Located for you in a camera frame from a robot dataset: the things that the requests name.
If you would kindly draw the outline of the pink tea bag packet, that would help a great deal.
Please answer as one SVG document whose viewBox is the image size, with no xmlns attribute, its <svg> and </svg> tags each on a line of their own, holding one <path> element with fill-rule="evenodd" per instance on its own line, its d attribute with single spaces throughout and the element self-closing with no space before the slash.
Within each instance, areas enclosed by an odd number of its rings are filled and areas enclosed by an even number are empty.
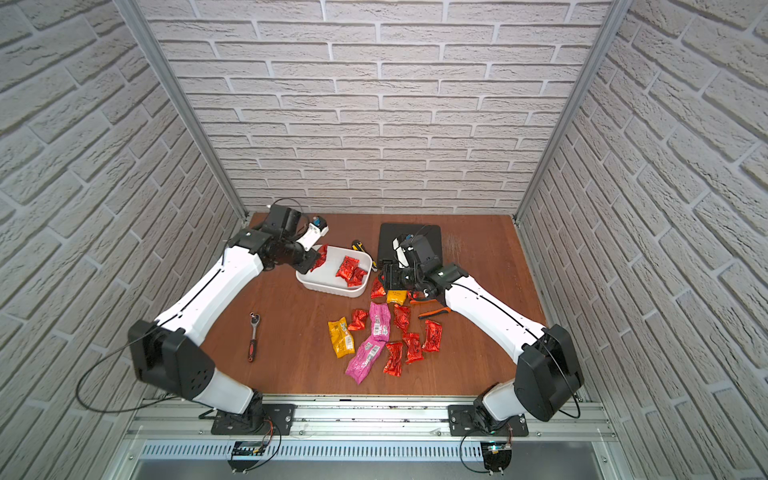
<svg viewBox="0 0 768 480">
<path fill-rule="evenodd" d="M 391 312 L 386 303 L 370 303 L 371 336 L 376 341 L 388 342 L 391 333 Z"/>
</svg>

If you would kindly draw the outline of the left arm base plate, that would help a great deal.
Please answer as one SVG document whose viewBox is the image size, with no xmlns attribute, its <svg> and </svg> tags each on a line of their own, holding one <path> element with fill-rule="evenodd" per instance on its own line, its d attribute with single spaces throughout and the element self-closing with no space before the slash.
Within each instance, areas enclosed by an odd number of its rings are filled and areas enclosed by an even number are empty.
<svg viewBox="0 0 768 480">
<path fill-rule="evenodd" d="M 295 404 L 257 403 L 243 414 L 218 411 L 211 427 L 212 435 L 248 436 L 274 434 L 289 435 L 294 420 Z"/>
</svg>

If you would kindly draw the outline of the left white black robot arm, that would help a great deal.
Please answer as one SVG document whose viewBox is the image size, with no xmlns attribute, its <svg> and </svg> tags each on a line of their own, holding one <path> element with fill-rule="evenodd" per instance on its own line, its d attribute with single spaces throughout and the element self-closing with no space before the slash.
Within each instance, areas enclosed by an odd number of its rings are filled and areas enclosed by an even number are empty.
<svg viewBox="0 0 768 480">
<path fill-rule="evenodd" d="M 288 265 L 305 274 L 315 265 L 314 245 L 328 225 L 315 216 L 299 234 L 302 218 L 299 210 L 272 205 L 265 220 L 227 242 L 216 264 L 180 300 L 153 322 L 132 325 L 128 339 L 137 379 L 218 411 L 244 414 L 255 391 L 219 371 L 201 345 L 230 302 L 262 272 Z"/>
</svg>

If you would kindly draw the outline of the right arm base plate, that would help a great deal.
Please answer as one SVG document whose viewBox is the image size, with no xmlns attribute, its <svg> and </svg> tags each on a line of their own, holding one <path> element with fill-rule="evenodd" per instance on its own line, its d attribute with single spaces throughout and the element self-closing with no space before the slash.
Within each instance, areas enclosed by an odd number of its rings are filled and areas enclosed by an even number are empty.
<svg viewBox="0 0 768 480">
<path fill-rule="evenodd" d="M 491 436 L 523 438 L 529 435 L 524 415 L 516 415 L 501 421 L 479 410 L 474 405 L 454 404 L 447 407 L 448 426 L 453 437 Z"/>
</svg>

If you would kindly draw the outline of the yellow tea bag packet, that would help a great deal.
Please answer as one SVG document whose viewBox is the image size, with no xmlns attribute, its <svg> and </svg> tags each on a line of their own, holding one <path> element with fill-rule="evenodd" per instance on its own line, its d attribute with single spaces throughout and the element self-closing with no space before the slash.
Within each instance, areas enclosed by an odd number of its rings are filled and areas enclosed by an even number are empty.
<svg viewBox="0 0 768 480">
<path fill-rule="evenodd" d="M 389 290 L 387 292 L 386 301 L 388 303 L 404 306 L 407 300 L 408 300 L 407 290 Z"/>
</svg>

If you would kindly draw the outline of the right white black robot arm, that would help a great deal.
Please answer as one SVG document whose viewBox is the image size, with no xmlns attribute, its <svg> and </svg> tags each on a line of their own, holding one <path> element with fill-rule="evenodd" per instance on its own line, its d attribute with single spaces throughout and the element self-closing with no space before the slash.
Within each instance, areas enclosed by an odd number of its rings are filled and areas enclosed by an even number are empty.
<svg viewBox="0 0 768 480">
<path fill-rule="evenodd" d="M 516 364 L 514 379 L 497 383 L 476 398 L 479 428 L 497 430 L 523 414 L 546 422 L 563 411 L 584 383 L 573 339 L 565 328 L 545 327 L 504 304 L 460 266 L 443 264 L 423 235 L 402 235 L 392 241 L 391 250 L 395 259 L 378 263 L 385 288 L 416 291 L 439 301 L 478 326 Z"/>
</svg>

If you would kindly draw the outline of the yellow tea bag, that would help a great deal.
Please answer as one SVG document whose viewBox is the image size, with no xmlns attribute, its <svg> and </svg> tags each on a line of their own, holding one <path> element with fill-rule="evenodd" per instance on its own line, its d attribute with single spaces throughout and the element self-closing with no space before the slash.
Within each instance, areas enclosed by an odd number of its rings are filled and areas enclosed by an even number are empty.
<svg viewBox="0 0 768 480">
<path fill-rule="evenodd" d="M 338 359 L 355 353 L 354 339 L 345 317 L 329 322 L 328 331 L 334 354 Z"/>
</svg>

